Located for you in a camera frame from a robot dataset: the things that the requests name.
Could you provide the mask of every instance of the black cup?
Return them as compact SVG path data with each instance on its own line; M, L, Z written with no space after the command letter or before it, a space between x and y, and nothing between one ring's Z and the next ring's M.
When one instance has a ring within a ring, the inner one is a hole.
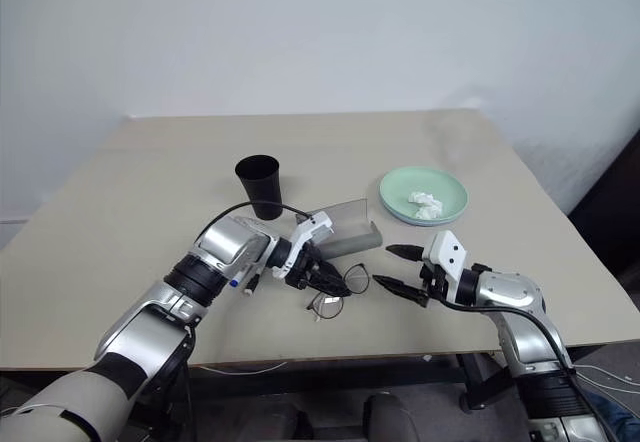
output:
M280 194L280 164L270 155L252 155L236 164L236 175L247 191L250 201L266 200L282 203ZM280 217L282 207L271 204L253 204L253 211L262 220Z

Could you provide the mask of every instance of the beige table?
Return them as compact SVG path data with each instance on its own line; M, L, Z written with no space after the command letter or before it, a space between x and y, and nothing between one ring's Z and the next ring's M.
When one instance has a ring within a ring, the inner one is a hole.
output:
M393 218L377 187L388 170L428 165L467 187L446 226L481 261L540 284L566 343L640 338L640 313L495 128L472 111L131 120L2 253L0 366L78 367L102 333L189 248L202 226L245 200L233 172L255 153L281 163L284 200L313 209L367 197L384 244L423 244L433 228ZM289 234L286 215L276 224ZM417 283L417 264L382 248L337 259ZM191 363L451 353L498 348L485 317L427 310L372 283L335 320L304 310L313 291L265 278L227 288L200 324Z

